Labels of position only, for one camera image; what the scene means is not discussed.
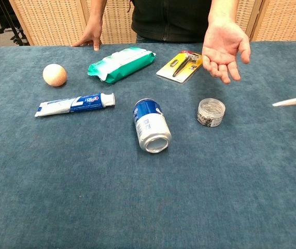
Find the green package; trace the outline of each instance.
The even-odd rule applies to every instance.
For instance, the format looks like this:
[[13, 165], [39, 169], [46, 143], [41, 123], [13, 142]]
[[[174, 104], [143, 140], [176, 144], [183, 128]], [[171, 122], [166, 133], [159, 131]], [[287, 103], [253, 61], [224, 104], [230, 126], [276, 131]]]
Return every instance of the green package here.
[[115, 52], [101, 61], [91, 64], [88, 75], [113, 84], [119, 79], [151, 64], [156, 54], [142, 48], [126, 48]]

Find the yellow packaging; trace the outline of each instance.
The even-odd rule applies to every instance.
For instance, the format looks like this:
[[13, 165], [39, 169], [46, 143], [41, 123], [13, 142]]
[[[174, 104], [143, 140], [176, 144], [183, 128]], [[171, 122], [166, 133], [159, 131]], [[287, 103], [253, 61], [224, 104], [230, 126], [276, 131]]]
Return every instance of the yellow packaging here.
[[183, 50], [156, 74], [183, 83], [202, 65], [202, 55]]

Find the toothpaste tube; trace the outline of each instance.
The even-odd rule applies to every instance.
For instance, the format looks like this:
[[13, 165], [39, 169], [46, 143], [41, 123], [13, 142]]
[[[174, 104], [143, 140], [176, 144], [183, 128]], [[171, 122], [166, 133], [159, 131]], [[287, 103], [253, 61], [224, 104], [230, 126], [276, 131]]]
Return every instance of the toothpaste tube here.
[[151, 64], [155, 56], [155, 53], [146, 49], [126, 48], [91, 64], [88, 75], [97, 76], [101, 81], [112, 84]]
[[116, 104], [115, 95], [112, 94], [93, 94], [69, 98], [63, 100], [54, 100], [42, 102], [35, 114], [35, 117], [47, 116], [61, 113], [81, 112], [84, 110], [95, 110], [113, 106]]

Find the hand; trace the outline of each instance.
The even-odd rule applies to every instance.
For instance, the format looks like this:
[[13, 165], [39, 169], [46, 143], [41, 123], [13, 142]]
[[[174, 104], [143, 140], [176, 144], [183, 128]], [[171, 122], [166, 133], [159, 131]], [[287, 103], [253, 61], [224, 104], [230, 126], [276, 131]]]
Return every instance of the hand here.
[[249, 63], [250, 45], [248, 36], [234, 22], [214, 22], [206, 31], [202, 56], [203, 67], [213, 77], [220, 78], [225, 84], [241, 80], [236, 65], [236, 54], [241, 53], [242, 62]]
[[72, 47], [81, 45], [93, 45], [94, 50], [97, 51], [100, 48], [101, 34], [102, 34], [102, 20], [89, 19], [87, 26], [84, 30], [80, 40], [72, 44]]

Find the wicker screen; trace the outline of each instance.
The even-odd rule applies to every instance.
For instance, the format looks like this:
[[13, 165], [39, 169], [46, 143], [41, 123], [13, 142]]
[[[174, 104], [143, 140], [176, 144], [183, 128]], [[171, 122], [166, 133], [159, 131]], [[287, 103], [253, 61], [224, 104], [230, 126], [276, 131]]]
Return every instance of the wicker screen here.
[[240, 0], [237, 7], [236, 23], [245, 32], [250, 20], [255, 0]]
[[[90, 12], [90, 0], [87, 0], [87, 6]], [[129, 0], [107, 1], [103, 16], [102, 43], [135, 43], [136, 34], [131, 29], [133, 9], [133, 5], [130, 8]]]
[[252, 40], [296, 40], [296, 0], [266, 1]]
[[80, 0], [10, 0], [31, 45], [71, 45], [86, 26]]

